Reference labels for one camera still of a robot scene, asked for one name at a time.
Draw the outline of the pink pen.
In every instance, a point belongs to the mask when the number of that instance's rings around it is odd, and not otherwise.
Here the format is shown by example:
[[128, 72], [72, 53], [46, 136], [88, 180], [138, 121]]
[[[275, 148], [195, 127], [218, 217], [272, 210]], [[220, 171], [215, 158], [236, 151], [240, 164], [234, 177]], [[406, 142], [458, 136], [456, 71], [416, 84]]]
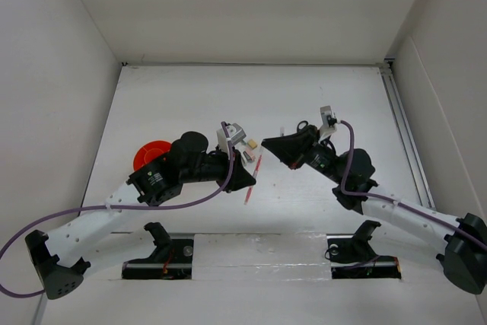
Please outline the pink pen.
[[[263, 159], [263, 147], [261, 146], [259, 148], [259, 156], [258, 156], [258, 159], [256, 161], [256, 166], [254, 167], [254, 171], [253, 171], [253, 179], [255, 181], [257, 181], [257, 176], [258, 176], [259, 169], [260, 169], [260, 166], [262, 163], [262, 159]], [[248, 188], [248, 191], [247, 191], [247, 194], [246, 194], [245, 200], [244, 200], [244, 205], [247, 205], [249, 203], [250, 197], [252, 195], [253, 188], [255, 187], [255, 185], [256, 185], [256, 183]]]

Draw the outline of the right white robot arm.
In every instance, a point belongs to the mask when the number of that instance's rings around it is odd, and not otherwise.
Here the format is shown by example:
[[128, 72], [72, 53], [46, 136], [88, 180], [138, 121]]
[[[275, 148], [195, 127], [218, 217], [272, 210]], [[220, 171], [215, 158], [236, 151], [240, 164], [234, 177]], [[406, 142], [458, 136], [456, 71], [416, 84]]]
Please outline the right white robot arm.
[[461, 290], [479, 295], [486, 287], [486, 224], [468, 213], [459, 218], [413, 205], [388, 193], [372, 176], [368, 153], [355, 147], [341, 155], [309, 125], [292, 135], [263, 139], [262, 146], [292, 170], [307, 165], [336, 183], [333, 195], [345, 209], [366, 219], [352, 236], [326, 251], [348, 269], [381, 256], [406, 258], [440, 270]]

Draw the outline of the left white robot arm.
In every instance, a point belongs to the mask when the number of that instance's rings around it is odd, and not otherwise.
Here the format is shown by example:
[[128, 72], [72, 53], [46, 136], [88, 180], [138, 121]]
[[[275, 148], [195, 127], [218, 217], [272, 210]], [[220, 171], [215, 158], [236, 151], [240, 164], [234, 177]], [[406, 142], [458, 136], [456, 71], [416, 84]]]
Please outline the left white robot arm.
[[246, 136], [237, 124], [229, 124], [217, 131], [213, 151], [208, 139], [194, 131], [174, 142], [148, 143], [136, 154], [133, 173], [103, 205], [87, 206], [83, 214], [51, 231], [31, 231], [25, 243], [47, 298], [62, 298], [89, 275], [135, 255], [168, 261], [173, 242], [159, 222], [147, 223], [124, 244], [102, 241], [143, 213], [169, 210], [167, 201], [180, 195], [188, 183], [215, 182], [219, 193], [255, 185], [238, 148]]

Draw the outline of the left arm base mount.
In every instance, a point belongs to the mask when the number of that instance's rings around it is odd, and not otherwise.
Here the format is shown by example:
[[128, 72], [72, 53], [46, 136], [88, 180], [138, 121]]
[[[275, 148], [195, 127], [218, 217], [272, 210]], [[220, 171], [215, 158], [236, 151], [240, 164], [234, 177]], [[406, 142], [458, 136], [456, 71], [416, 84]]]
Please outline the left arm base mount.
[[169, 234], [161, 223], [150, 222], [144, 230], [151, 234], [151, 254], [124, 262], [125, 280], [190, 280], [193, 271], [194, 234]]

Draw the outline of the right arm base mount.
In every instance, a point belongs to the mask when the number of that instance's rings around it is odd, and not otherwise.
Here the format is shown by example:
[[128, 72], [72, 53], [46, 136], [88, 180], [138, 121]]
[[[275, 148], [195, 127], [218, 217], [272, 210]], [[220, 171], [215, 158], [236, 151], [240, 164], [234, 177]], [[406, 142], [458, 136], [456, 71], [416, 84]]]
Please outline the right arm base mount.
[[378, 256], [370, 245], [378, 221], [363, 222], [353, 234], [327, 236], [323, 256], [330, 262], [332, 279], [401, 279], [398, 259]]

